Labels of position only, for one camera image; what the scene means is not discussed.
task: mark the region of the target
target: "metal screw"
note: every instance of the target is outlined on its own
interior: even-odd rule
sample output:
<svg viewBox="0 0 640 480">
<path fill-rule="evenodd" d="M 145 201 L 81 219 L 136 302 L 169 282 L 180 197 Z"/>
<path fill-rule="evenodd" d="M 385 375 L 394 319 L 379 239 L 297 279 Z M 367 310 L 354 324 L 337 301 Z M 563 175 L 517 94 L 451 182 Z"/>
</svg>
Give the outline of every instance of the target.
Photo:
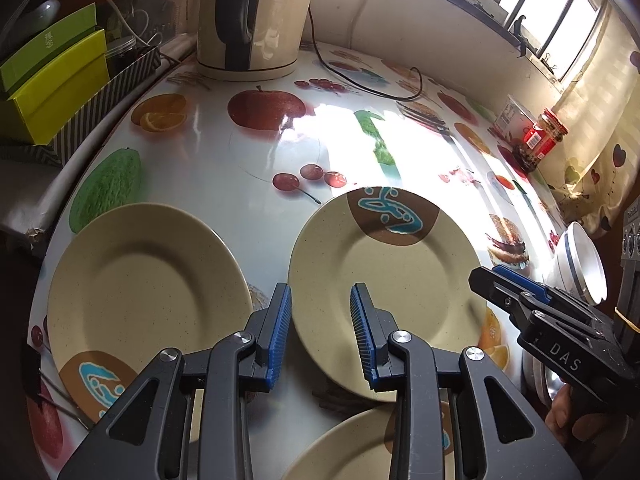
<svg viewBox="0 0 640 480">
<path fill-rule="evenodd" d="M 160 352 L 160 360 L 165 363 L 174 361 L 178 357 L 178 351 L 175 348 L 165 348 Z"/>
<path fill-rule="evenodd" d="M 408 343 L 411 341 L 411 334 L 406 330 L 396 330 L 392 333 L 391 337 L 398 343 Z"/>
<path fill-rule="evenodd" d="M 248 343 L 251 341 L 252 335 L 248 333 L 246 330 L 241 330 L 240 332 L 236 332 L 234 334 L 234 341 L 239 345 L 243 345 L 244 343 Z"/>
<path fill-rule="evenodd" d="M 476 346 L 470 346 L 467 348 L 465 354 L 472 361 L 479 361 L 484 357 L 484 352 Z"/>
</svg>

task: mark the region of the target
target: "heart pattern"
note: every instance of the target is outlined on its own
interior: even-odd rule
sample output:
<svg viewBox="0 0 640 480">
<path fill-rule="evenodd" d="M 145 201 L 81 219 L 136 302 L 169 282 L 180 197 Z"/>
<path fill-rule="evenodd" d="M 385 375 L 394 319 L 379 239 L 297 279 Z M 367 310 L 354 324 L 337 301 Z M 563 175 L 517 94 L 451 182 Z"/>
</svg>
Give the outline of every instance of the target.
<svg viewBox="0 0 640 480">
<path fill-rule="evenodd" d="M 564 183 L 576 184 L 580 180 L 580 173 L 573 166 L 567 166 L 564 170 Z"/>
<path fill-rule="evenodd" d="M 626 151 L 619 145 L 616 144 L 613 147 L 613 165 L 616 168 L 622 167 L 626 160 Z"/>
<path fill-rule="evenodd" d="M 640 52 L 637 50 L 633 51 L 631 56 L 629 56 L 629 61 L 638 69 L 638 73 L 640 73 Z"/>
<path fill-rule="evenodd" d="M 606 216 L 603 216 L 602 220 L 600 220 L 600 227 L 604 231 L 611 231 L 611 225 L 609 224 L 609 219 Z"/>
</svg>

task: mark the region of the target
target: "jar lid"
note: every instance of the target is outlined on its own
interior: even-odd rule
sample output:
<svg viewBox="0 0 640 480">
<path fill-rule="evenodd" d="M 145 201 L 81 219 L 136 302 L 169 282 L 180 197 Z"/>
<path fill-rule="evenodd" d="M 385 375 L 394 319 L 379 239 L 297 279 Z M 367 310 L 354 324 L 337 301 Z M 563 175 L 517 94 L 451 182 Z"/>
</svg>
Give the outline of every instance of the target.
<svg viewBox="0 0 640 480">
<path fill-rule="evenodd" d="M 564 126 L 564 124 L 560 122 L 560 119 L 558 119 L 556 114 L 549 110 L 549 108 L 545 108 L 544 114 L 549 118 L 549 121 L 553 124 L 553 126 L 558 129 L 558 132 L 560 134 L 565 136 L 568 133 L 566 126 Z"/>
<path fill-rule="evenodd" d="M 111 57 L 119 56 L 127 50 L 131 50 L 135 46 L 136 38 L 133 36 L 126 36 L 124 38 L 119 38 L 118 40 L 110 41 L 107 43 L 107 52 L 105 57 L 110 59 Z"/>
</svg>

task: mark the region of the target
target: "beige plate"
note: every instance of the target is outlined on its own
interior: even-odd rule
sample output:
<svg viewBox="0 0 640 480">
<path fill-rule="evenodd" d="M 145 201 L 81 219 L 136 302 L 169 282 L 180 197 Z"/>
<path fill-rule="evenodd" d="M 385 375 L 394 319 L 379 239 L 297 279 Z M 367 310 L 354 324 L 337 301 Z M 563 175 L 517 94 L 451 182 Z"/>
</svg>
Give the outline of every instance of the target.
<svg viewBox="0 0 640 480">
<path fill-rule="evenodd" d="M 449 404 L 441 402 L 445 478 L 455 478 Z M 387 404 L 348 418 L 316 440 L 282 480 L 387 480 L 393 449 L 395 406 Z"/>
<path fill-rule="evenodd" d="M 69 244 L 47 315 L 60 377 L 98 421 L 161 349 L 210 348 L 251 312 L 238 264 L 206 224 L 137 203 L 99 216 Z"/>
<path fill-rule="evenodd" d="M 364 282 L 376 307 L 432 346 L 478 344 L 486 302 L 471 292 L 480 265 L 457 224 L 402 189 L 367 187 L 332 199 L 306 223 L 289 265 L 292 316 L 311 357 L 332 380 L 371 399 L 351 323 L 350 290 Z"/>
</svg>

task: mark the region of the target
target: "fruit print tablecloth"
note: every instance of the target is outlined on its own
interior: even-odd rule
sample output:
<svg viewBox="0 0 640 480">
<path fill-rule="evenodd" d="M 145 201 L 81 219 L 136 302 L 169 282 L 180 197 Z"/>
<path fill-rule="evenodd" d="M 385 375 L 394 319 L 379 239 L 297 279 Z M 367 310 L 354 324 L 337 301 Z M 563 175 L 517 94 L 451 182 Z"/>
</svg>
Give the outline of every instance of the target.
<svg viewBox="0 0 640 480">
<path fill-rule="evenodd" d="M 419 88 L 417 75 L 395 63 L 327 44 L 320 50 L 361 84 L 398 96 Z M 564 229 L 548 187 L 536 174 L 527 178 L 492 137 L 486 110 L 427 75 L 423 83 L 414 102 L 376 97 L 340 81 L 304 47 L 292 74 L 260 84 L 203 78 L 193 59 L 169 73 L 116 127 L 52 236 L 29 338 L 46 376 L 62 387 L 46 325 L 60 256 L 91 219 L 130 202 L 167 203 L 206 222 L 238 261 L 254 308 L 286 281 L 296 237 L 320 204 L 365 185 L 427 198 L 460 225 L 483 265 L 504 263 L 540 280 Z M 479 345 L 520 384 L 516 336 L 503 312 L 487 310 Z M 323 381 L 290 337 L 278 387 L 249 406 L 257 480 L 279 479 L 342 420 L 312 396 Z M 71 408 L 53 388 L 43 391 Z M 86 431 L 28 402 L 36 446 L 55 478 Z"/>
</svg>

